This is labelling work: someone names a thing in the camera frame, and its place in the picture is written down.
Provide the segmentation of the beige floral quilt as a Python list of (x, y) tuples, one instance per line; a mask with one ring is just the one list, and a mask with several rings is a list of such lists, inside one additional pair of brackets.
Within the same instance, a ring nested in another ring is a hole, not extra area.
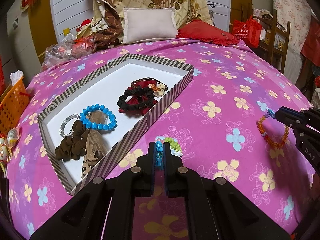
[(92, 31), (97, 49), (112, 48), (122, 42), (125, 8), (173, 8), (179, 28), (192, 20), (213, 24), (206, 0), (93, 0)]

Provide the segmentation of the striped white jewelry box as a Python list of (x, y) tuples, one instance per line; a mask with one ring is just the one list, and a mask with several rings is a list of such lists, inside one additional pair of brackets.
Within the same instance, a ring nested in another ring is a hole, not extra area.
[[(126, 54), (92, 71), (57, 96), (40, 114), (39, 129), (49, 161), (63, 188), (77, 194), (94, 177), (105, 178), (142, 135), (167, 110), (193, 79), (194, 67), (180, 61), (142, 54)], [(145, 114), (120, 113), (117, 102), (132, 81), (150, 77), (167, 85), (167, 90)], [(83, 157), (59, 160), (55, 149), (60, 128), (72, 114), (86, 118), (88, 108), (101, 106), (107, 115), (102, 124), (106, 154), (83, 175)]]

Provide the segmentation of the orange plastic basket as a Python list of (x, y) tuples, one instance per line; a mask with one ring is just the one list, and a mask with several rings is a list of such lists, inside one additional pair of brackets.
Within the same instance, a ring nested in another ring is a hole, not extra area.
[(1, 101), (0, 132), (7, 135), (10, 129), (17, 126), (18, 121), (29, 104), (27, 93), (21, 77), (8, 91)]

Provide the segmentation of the red pillow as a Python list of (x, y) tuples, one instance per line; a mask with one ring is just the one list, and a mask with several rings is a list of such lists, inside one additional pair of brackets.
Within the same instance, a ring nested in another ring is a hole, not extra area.
[(234, 37), (231, 33), (225, 32), (202, 20), (192, 20), (178, 29), (176, 38), (190, 38), (220, 46), (237, 45), (240, 42), (240, 39)]

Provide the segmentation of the wooden chair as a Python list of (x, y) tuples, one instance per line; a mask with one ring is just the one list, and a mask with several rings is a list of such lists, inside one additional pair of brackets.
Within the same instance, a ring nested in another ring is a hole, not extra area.
[(284, 74), (291, 23), (287, 21), (286, 27), (278, 23), (276, 9), (273, 9), (272, 14), (268, 12), (260, 16), (257, 14), (256, 12), (253, 18), (263, 26), (266, 34), (254, 52)]

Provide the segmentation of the brown scrunchie with ribbon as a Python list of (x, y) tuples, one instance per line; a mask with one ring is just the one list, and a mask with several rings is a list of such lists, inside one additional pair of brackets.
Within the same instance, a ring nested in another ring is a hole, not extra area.
[[(107, 154), (107, 147), (102, 135), (96, 129), (87, 128), (80, 118), (80, 115), (72, 114), (61, 124), (60, 135), (63, 139), (55, 149), (55, 157), (63, 161), (80, 160), (83, 157), (81, 176), (84, 177)], [(65, 134), (64, 128), (72, 119), (75, 119), (72, 130)]]

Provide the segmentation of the black scrunchie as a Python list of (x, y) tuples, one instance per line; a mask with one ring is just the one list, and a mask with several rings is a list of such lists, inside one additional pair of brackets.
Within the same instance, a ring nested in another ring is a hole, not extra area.
[(154, 105), (153, 90), (145, 88), (128, 88), (117, 101), (120, 110), (125, 112), (141, 111)]

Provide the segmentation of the white small pillow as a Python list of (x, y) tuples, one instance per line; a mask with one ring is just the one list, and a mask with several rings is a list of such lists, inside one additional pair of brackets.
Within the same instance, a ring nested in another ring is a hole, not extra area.
[(175, 10), (172, 8), (125, 8), (123, 12), (124, 44), (168, 40), (178, 34)]

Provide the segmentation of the pink floral bedsheet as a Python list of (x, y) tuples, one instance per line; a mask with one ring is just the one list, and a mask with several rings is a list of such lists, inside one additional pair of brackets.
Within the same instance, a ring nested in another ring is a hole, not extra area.
[(267, 110), (297, 111), (308, 100), (284, 75), (244, 43), (221, 47), (193, 40), (122, 46), (37, 74), (28, 86), (31, 101), (19, 120), (20, 141), (8, 166), (9, 202), (16, 230), (29, 238), (69, 199), (46, 155), (37, 116), (67, 87), (103, 64), (128, 53), (192, 64), (188, 87), (109, 174), (118, 176), (146, 154), (151, 141), (168, 141), (185, 166), (204, 178), (224, 177), (288, 233), (311, 204), (309, 162), (289, 133), (271, 148), (257, 129)]

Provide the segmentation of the red gift bag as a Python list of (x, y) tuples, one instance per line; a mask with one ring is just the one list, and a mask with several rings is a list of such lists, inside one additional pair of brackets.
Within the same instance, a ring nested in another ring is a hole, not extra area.
[(232, 34), (235, 38), (243, 40), (250, 48), (257, 48), (262, 29), (263, 26), (250, 16), (246, 22), (234, 20)]

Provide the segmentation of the white tissue in basket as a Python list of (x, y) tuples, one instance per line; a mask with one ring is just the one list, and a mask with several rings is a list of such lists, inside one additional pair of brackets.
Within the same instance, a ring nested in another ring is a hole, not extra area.
[(24, 77), (24, 73), (21, 70), (17, 70), (16, 72), (12, 72), (10, 75), (11, 85), (14, 86), (16, 83)]

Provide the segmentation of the clear plastic bag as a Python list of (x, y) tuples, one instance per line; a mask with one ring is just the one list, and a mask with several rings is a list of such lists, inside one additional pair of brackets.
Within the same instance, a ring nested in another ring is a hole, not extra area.
[(93, 36), (76, 38), (73, 34), (69, 33), (60, 43), (46, 49), (44, 61), (41, 65), (41, 72), (52, 66), (90, 55), (95, 49)]

